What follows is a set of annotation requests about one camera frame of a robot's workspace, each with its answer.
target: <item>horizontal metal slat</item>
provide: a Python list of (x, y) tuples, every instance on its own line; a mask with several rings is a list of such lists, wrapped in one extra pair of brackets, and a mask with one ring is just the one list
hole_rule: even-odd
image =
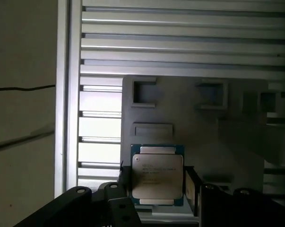
[(80, 117), (79, 136), (120, 138), (121, 119)]
[(121, 112), (121, 93), (80, 92), (79, 110)]
[(117, 169), (120, 170), (119, 163), (97, 163), (97, 162), (80, 162), (82, 168), (91, 169)]
[(218, 27), (82, 24), (83, 33), (108, 35), (173, 35), (227, 38), (285, 39), (285, 30), (227, 29)]
[(82, 117), (121, 118), (121, 112), (81, 111)]
[(231, 29), (285, 30), (285, 18), (277, 17), (233, 17), (212, 15), (83, 12), (83, 23), (135, 24), (146, 26), (220, 27)]
[(80, 141), (84, 143), (109, 143), (109, 144), (120, 144), (121, 138), (115, 138), (115, 137), (89, 137), (84, 136), (80, 137)]
[(285, 1), (278, 0), (83, 0), (84, 6), (157, 9), (204, 9), (256, 12), (285, 12)]
[(84, 85), (83, 91), (91, 91), (91, 92), (114, 92), (121, 93), (122, 87), (118, 86), (95, 86), (95, 85)]
[(120, 163), (120, 144), (79, 143), (78, 161)]
[(78, 168), (78, 176), (80, 178), (111, 178), (118, 177), (119, 169), (90, 169), (90, 168)]
[(212, 64), (285, 66), (285, 58), (277, 56), (240, 56), (201, 53), (146, 53), (121, 51), (82, 51), (82, 59), (120, 61), (161, 61)]
[(221, 42), (143, 41), (118, 39), (81, 39), (83, 49), (131, 50), (152, 52), (194, 52), (226, 54), (285, 55), (285, 45)]
[(81, 85), (92, 85), (92, 86), (114, 86), (122, 87), (122, 77), (96, 77), (96, 76), (81, 76), (80, 77)]
[(221, 70), (221, 69), (188, 69), (160, 67), (125, 67), (81, 65), (82, 75), (145, 75), (145, 76), (182, 76), (235, 79), (269, 79), (285, 80), (285, 72), (264, 70)]

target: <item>white wall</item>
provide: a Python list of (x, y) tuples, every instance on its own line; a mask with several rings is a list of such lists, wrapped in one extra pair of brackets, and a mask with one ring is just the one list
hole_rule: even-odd
[[(56, 0), (0, 0), (0, 87), (55, 83)], [(54, 122), (55, 89), (0, 92), (0, 142)], [(0, 227), (54, 194), (54, 137), (0, 152)]]

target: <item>wire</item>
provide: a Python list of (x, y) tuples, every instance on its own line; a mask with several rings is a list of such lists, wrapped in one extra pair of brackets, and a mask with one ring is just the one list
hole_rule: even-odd
[(0, 87), (0, 91), (36, 91), (55, 87), (55, 84), (46, 85), (41, 87), (23, 88), (23, 87)]
[(0, 143), (0, 151), (17, 146), (17, 145), (21, 145), (21, 144), (25, 144), (34, 140), (39, 140), (42, 139), (44, 137), (48, 137), (51, 136), (52, 134), (54, 134), (54, 131), (49, 131), (49, 132), (44, 132), (44, 133), (40, 133), (38, 135), (30, 135), (30, 136), (25, 136), (16, 140), (11, 140), (8, 142), (3, 142)]

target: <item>square cutout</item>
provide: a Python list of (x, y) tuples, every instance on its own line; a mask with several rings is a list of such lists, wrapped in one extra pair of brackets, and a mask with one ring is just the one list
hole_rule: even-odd
[(263, 112), (276, 112), (276, 93), (263, 92), (260, 95), (260, 107)]
[(197, 84), (201, 101), (199, 109), (225, 110), (227, 109), (228, 85), (223, 82), (209, 81)]
[(154, 82), (134, 81), (133, 103), (155, 103), (156, 86)]
[(258, 112), (258, 93), (244, 92), (242, 96), (242, 113), (255, 114)]

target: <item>cpu processor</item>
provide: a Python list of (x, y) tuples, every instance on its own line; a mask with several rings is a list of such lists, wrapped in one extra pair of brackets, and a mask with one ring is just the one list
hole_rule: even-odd
[(183, 205), (183, 146), (133, 144), (131, 164), (136, 205)]

